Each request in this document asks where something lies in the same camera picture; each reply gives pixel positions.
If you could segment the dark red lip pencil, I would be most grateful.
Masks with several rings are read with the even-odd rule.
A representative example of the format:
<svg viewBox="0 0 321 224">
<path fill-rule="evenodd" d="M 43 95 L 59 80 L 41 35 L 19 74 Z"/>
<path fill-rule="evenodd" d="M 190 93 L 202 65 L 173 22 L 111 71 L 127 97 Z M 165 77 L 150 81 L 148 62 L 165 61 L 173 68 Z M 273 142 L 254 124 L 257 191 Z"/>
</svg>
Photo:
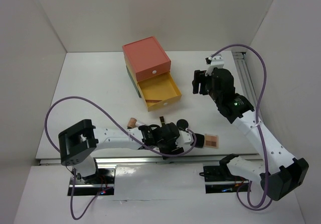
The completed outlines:
<svg viewBox="0 0 321 224">
<path fill-rule="evenodd" d="M 159 99 L 146 99 L 145 101 L 149 102 L 149 103 L 158 103 L 158 102 L 161 102 L 162 100 L 159 100 Z"/>
</svg>

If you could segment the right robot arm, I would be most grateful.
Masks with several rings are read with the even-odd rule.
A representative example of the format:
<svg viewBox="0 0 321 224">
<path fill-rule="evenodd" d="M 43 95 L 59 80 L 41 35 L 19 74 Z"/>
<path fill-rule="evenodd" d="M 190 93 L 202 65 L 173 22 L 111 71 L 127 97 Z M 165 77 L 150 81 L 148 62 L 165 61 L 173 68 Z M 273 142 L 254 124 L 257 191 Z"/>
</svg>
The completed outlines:
<svg viewBox="0 0 321 224">
<path fill-rule="evenodd" d="M 282 199 L 303 183 L 308 162 L 287 151 L 259 118 L 249 100 L 236 93 L 229 70 L 214 68 L 211 74 L 206 70 L 196 70 L 192 86 L 194 94 L 211 97 L 219 113 L 243 133 L 264 160 L 264 165 L 260 166 L 230 154 L 220 160 L 221 178 L 243 177 L 259 184 L 274 201 Z"/>
</svg>

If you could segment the coral red top drawer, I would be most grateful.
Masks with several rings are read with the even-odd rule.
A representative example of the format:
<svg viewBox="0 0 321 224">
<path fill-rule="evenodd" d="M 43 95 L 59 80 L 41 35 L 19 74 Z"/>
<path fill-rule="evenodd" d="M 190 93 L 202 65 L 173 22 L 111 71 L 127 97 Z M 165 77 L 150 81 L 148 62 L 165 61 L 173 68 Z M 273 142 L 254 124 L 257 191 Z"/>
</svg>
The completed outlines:
<svg viewBox="0 0 321 224">
<path fill-rule="evenodd" d="M 169 72 L 171 69 L 170 58 L 154 36 L 125 44 L 122 49 L 125 60 L 138 82 Z"/>
</svg>

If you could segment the black gold lipstick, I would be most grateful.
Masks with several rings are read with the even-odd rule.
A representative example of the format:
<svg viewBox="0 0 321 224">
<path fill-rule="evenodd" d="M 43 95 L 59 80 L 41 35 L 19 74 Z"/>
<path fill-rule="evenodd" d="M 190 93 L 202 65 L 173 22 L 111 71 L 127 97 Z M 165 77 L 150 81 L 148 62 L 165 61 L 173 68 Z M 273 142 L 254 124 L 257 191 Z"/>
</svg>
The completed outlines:
<svg viewBox="0 0 321 224">
<path fill-rule="evenodd" d="M 160 119 L 161 125 L 162 125 L 162 126 L 165 126 L 165 125 L 166 125 L 166 122 L 165 122 L 164 117 L 161 116 L 159 119 Z"/>
</svg>

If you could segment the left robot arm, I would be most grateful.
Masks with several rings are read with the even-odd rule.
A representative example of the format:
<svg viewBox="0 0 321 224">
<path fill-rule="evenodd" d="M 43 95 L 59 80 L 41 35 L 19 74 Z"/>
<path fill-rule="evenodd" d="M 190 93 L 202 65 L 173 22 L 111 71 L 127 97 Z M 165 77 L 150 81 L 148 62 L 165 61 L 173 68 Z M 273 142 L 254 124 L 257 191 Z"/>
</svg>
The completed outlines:
<svg viewBox="0 0 321 224">
<path fill-rule="evenodd" d="M 132 129 L 115 130 L 95 127 L 89 119 L 82 120 L 58 135 L 61 165 L 76 170 L 76 178 L 93 184 L 103 178 L 91 153 L 103 149 L 155 149 L 164 159 L 184 152 L 193 137 L 174 123 L 158 125 L 136 124 Z"/>
</svg>

